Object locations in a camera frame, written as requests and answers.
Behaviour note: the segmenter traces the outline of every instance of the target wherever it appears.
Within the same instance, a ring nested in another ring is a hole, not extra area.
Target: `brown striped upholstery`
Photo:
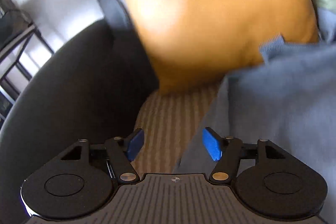
[[[142,105],[135,128],[143,128],[145,144],[132,163],[143,173],[170,173],[216,97],[220,83],[189,93],[153,92]]]

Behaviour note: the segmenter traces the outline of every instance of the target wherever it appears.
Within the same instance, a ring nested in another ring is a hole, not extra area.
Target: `orange pillow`
[[[278,34],[318,40],[311,0],[125,1],[162,93],[260,64],[259,46]]]

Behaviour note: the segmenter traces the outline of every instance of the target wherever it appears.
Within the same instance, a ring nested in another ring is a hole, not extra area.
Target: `ribbed gray surface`
[[[122,186],[106,207],[86,218],[48,222],[33,217],[27,224],[283,224],[255,215],[229,187],[211,185],[203,175],[177,175],[178,181],[174,177],[149,174],[136,185]],[[295,223],[323,221],[314,217]]]

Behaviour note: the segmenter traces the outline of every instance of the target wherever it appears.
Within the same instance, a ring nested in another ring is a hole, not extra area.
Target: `metal screw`
[[[227,173],[217,172],[212,175],[212,178],[215,180],[227,180],[229,175]]]
[[[137,175],[133,173],[123,173],[120,175],[120,179],[124,181],[132,181],[132,180],[135,180],[136,178],[137,178]]]

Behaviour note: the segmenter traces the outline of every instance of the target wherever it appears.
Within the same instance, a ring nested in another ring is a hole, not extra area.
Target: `striped seat cushion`
[[[197,126],[216,97],[220,83],[189,93],[160,95],[153,92],[142,105],[135,128],[143,128],[145,143],[132,163],[143,173],[171,173]]]

